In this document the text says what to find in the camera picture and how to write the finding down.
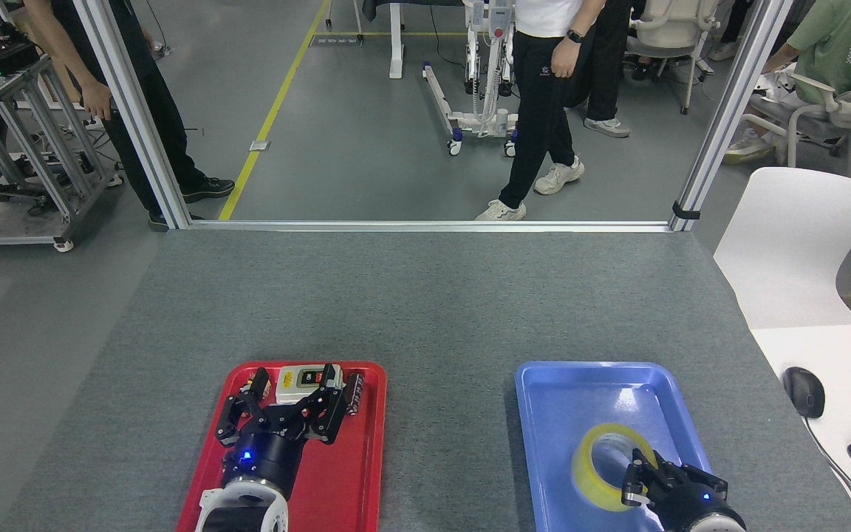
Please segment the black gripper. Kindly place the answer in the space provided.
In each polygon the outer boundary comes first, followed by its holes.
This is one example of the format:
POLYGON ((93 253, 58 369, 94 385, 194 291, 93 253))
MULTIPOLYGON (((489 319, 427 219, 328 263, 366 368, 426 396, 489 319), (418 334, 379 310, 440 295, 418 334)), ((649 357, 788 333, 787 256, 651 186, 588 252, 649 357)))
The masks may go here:
POLYGON ((675 464, 658 451, 632 450, 621 487, 621 504, 655 505, 664 529, 743 529, 739 513, 727 504, 728 482, 689 463, 675 464), (668 492, 652 502, 649 489, 661 478, 668 492))
POLYGON ((304 441, 329 445, 346 414, 344 370, 340 364, 286 366, 286 437, 274 432, 241 434, 244 420, 262 417, 270 375, 258 368, 222 404, 216 440, 230 446, 222 459, 222 487, 237 480, 264 481, 286 499, 293 495, 304 441))

